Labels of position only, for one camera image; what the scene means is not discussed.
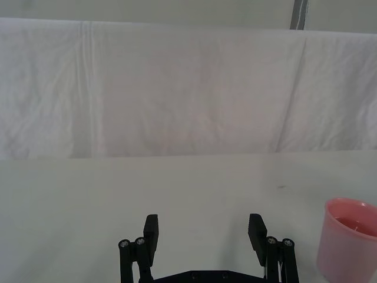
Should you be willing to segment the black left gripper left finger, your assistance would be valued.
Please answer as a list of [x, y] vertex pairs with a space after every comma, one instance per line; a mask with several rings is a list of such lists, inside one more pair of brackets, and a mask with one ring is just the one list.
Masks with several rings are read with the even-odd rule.
[[148, 215], [143, 229], [143, 236], [134, 242], [127, 239], [119, 241], [120, 282], [134, 282], [133, 263], [139, 268], [139, 282], [153, 282], [151, 267], [157, 249], [159, 236], [158, 215]]

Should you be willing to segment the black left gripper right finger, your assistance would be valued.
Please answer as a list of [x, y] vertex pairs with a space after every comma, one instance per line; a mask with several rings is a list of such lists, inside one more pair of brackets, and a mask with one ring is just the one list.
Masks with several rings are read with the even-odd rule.
[[299, 283], [295, 243], [291, 239], [278, 241], [269, 236], [262, 216], [256, 213], [249, 216], [249, 238], [264, 268], [264, 282]]

